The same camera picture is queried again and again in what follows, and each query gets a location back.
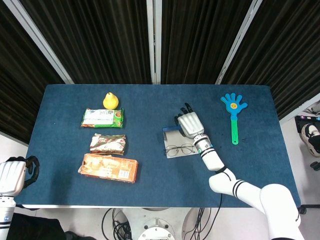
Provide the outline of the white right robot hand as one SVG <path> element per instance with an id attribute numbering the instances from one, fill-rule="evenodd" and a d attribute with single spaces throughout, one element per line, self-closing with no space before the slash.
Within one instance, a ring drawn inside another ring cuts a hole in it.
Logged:
<path id="1" fill-rule="evenodd" d="M 180 133 L 184 137 L 194 139 L 196 136 L 202 135 L 205 129 L 192 107 L 187 102 L 184 105 L 185 107 L 180 108 L 182 113 L 174 117 L 174 122 L 177 126 L 180 126 Z"/>

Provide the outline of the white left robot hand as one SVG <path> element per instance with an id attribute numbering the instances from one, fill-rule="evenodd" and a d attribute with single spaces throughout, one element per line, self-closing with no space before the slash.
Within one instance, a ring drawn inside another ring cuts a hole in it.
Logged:
<path id="1" fill-rule="evenodd" d="M 0 164 L 0 196 L 15 197 L 38 179 L 40 163 L 35 156 L 10 157 Z"/>

